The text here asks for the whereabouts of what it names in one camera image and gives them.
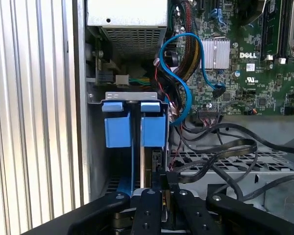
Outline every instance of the dell logo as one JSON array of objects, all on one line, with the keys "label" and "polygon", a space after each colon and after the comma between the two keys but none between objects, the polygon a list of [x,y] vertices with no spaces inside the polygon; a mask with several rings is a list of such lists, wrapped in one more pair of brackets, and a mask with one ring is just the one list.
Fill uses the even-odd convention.
[{"label": "dell logo", "polygon": [[256,53],[243,53],[240,52],[240,58],[246,58],[246,59],[257,59]]}]

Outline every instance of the heatsink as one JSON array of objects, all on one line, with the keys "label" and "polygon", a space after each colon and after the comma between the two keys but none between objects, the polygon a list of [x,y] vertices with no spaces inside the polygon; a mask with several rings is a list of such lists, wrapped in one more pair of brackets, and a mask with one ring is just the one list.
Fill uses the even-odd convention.
[{"label": "heatsink", "polygon": [[168,20],[168,0],[88,0],[88,26],[101,27],[123,59],[153,59]]},{"label": "heatsink", "polygon": [[208,70],[226,70],[230,66],[230,40],[202,40],[205,54],[205,68]]}]

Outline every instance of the motherboard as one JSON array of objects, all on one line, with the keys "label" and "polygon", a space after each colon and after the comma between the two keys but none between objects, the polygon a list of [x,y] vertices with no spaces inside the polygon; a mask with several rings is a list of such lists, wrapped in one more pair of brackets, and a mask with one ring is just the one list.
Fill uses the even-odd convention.
[{"label": "motherboard", "polygon": [[[291,52],[286,46],[288,34],[294,35],[294,28],[290,30],[282,19],[283,10],[287,10],[283,6],[285,1],[267,1],[263,14],[247,25],[237,22],[238,0],[192,3],[198,35],[206,48],[208,78],[226,85],[226,92],[213,99],[212,88],[198,68],[188,80],[193,95],[192,113],[202,108],[218,110],[229,101],[241,100],[256,108],[258,115],[294,115],[294,58],[289,56]],[[176,33],[185,32],[178,15],[174,23]],[[177,42],[179,61],[185,43],[185,38]],[[234,105],[226,114],[247,112],[243,106]]]}]

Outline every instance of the blue plastic tab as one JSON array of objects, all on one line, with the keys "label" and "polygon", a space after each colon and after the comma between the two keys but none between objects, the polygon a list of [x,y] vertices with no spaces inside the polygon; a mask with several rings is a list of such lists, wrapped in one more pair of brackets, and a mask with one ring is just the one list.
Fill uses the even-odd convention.
[{"label": "blue plastic tab", "polygon": [[142,117],[142,139],[144,147],[164,147],[166,142],[166,116]]},{"label": "blue plastic tab", "polygon": [[142,113],[159,113],[160,103],[159,102],[142,102],[141,103]]},{"label": "blue plastic tab", "polygon": [[107,148],[131,146],[130,113],[126,117],[105,118],[104,128]]},{"label": "blue plastic tab", "polygon": [[102,111],[107,112],[122,112],[123,103],[122,102],[104,102],[102,106]]}]

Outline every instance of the green circuit board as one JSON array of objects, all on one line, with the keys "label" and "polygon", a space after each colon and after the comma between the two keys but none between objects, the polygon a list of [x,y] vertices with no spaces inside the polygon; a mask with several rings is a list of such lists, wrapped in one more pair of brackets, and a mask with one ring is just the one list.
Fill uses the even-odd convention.
[{"label": "green circuit board", "polygon": [[[222,82],[226,85],[223,96],[213,99],[212,89],[204,82],[200,68],[191,76],[188,85],[193,95],[192,113],[198,109],[211,105],[218,109],[231,100],[242,100],[257,109],[258,115],[287,115],[285,110],[291,107],[288,115],[294,114],[294,59],[287,64],[268,62],[261,59],[263,42],[262,16],[252,24],[238,26],[236,24],[236,1],[220,0],[223,21],[221,25],[216,19],[210,17],[210,2],[206,1],[205,11],[198,12],[196,24],[199,37],[203,40],[214,37],[224,37],[230,40],[229,69],[207,71],[212,82]],[[271,17],[270,26],[278,28],[279,20]],[[176,21],[175,30],[183,30],[182,24]],[[179,60],[184,52],[185,39],[177,43]],[[274,50],[276,45],[268,47]],[[234,105],[228,108],[228,115],[242,115],[245,108]]]}]

